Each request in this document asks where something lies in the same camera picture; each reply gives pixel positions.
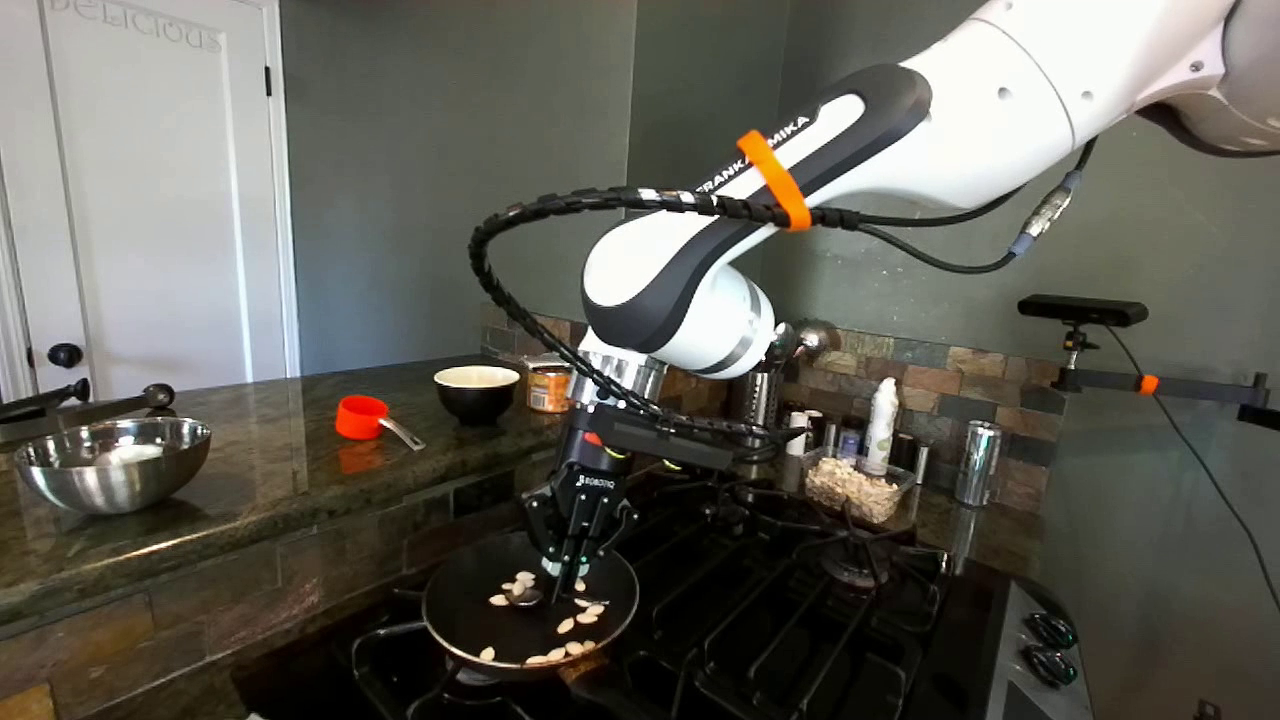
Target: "robotic arm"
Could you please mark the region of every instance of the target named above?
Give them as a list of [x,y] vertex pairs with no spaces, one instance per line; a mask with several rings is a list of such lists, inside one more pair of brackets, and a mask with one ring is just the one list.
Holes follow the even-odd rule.
[[[1172,109],[1194,150],[1280,154],[1274,38],[1280,0],[986,0],[920,56],[834,84],[771,134],[771,154],[808,209],[868,196],[978,209],[1148,109]],[[701,193],[771,202],[749,163]],[[777,339],[777,318],[731,260],[771,231],[694,214],[617,223],[583,269],[593,333],[579,357],[639,395],[664,365],[708,379],[751,374]],[[599,418],[617,432],[617,418],[595,410],[593,384],[576,399],[565,477],[532,513],[544,557],[566,578],[631,521],[617,456],[595,432]]]

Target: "orange ring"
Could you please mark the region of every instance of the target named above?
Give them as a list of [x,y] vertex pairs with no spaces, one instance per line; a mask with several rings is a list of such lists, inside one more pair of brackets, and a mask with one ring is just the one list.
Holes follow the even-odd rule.
[[771,202],[787,214],[787,231],[808,231],[812,230],[812,214],[805,205],[805,193],[800,193],[794,176],[771,156],[768,137],[758,137],[751,128],[751,134],[744,134],[734,140],[734,150],[762,176]]
[[1136,379],[1136,393],[1154,395],[1154,393],[1159,393],[1159,375],[1142,374],[1142,375]]

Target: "mixing bowl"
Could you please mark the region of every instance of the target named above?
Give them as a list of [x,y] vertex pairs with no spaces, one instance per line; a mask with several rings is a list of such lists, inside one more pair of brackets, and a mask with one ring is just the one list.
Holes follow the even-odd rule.
[[181,491],[206,456],[191,418],[143,418],[52,432],[13,454],[13,467],[46,504],[85,517],[128,517]]

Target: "doorway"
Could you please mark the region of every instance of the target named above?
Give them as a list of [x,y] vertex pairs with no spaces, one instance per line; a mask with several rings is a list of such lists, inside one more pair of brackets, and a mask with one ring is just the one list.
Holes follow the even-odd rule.
[[275,0],[0,10],[4,395],[296,375]]

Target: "frying pan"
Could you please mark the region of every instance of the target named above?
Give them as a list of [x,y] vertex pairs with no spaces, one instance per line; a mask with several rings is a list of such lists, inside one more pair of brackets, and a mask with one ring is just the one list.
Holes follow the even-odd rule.
[[[502,598],[502,583],[514,572],[536,572],[536,605],[528,609],[494,609],[491,598]],[[583,605],[605,605],[593,624],[565,624],[583,613]],[[631,565],[607,553],[599,565],[588,569],[579,594],[561,594],[552,600],[552,578],[541,572],[541,553],[528,538],[486,538],[471,550],[460,550],[444,562],[422,594],[422,624],[430,639],[462,659],[467,670],[494,674],[494,675],[544,675],[544,674],[572,674],[595,659],[634,618],[639,580]]]

